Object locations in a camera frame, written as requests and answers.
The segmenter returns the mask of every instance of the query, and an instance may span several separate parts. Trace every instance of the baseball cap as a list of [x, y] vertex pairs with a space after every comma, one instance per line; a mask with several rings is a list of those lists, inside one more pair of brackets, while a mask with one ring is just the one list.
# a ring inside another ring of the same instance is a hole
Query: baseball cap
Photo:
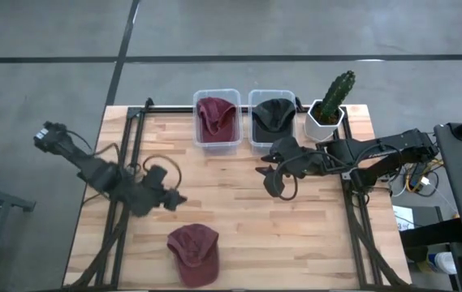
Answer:
[[292, 120], [295, 115], [296, 107], [288, 99], [263, 101], [253, 109], [253, 141], [272, 143], [292, 135]]
[[218, 97], [206, 97], [196, 103], [201, 120], [201, 142], [236, 141], [236, 106]]
[[218, 277], [218, 232], [202, 224], [185, 225], [167, 236], [167, 247], [187, 287], [208, 285]]

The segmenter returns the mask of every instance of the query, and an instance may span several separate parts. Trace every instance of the table leg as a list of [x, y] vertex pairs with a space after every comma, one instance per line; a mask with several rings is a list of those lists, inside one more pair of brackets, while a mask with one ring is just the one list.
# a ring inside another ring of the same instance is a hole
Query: table leg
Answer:
[[438, 243], [462, 243], [462, 224], [459, 218], [442, 221], [400, 232], [404, 248]]

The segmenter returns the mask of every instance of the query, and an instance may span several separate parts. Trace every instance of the white pot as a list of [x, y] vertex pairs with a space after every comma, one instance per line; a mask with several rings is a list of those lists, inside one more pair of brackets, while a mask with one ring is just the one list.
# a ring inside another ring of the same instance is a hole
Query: white pot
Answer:
[[316, 119], [313, 118], [310, 113], [312, 112], [313, 107], [317, 106], [321, 102], [322, 100], [314, 100], [312, 103], [312, 106], [310, 106], [308, 113], [306, 113], [306, 118], [304, 119], [304, 134], [307, 137], [309, 137], [311, 140], [314, 140], [317, 142], [322, 142], [330, 138], [334, 134], [335, 129], [339, 127], [339, 125], [341, 124], [344, 118], [344, 112], [339, 107], [340, 117], [339, 117], [339, 120], [337, 121], [337, 124], [335, 125], [319, 124], [319, 122], [316, 121]]

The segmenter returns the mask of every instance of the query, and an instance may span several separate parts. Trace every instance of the yellow wire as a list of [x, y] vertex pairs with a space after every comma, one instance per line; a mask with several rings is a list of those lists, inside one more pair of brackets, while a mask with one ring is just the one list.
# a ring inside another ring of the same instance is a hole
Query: yellow wire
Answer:
[[[424, 171], [422, 172], [422, 175], [420, 176], [419, 182], [424, 178], [424, 175], [427, 174], [427, 172], [429, 172], [433, 168], [433, 166], [435, 166], [435, 165], [443, 165], [443, 160], [442, 159], [439, 160], [439, 159], [434, 158], [433, 163], [428, 165], [424, 169]], [[415, 187], [412, 189], [411, 187], [409, 187], [409, 179], [410, 178], [411, 178], [411, 174], [407, 174], [406, 175], [406, 182], [405, 182], [406, 190], [410, 191], [410, 192], [416, 192], [418, 190], [418, 186], [420, 186], [420, 183], [417, 183], [415, 185]]]

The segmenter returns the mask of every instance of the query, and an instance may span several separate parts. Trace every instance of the red cap in container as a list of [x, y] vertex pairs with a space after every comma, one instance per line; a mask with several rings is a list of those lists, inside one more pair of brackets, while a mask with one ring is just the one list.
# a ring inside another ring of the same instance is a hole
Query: red cap in container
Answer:
[[222, 98], [206, 97], [196, 103], [201, 120], [201, 142], [236, 141], [236, 106]]

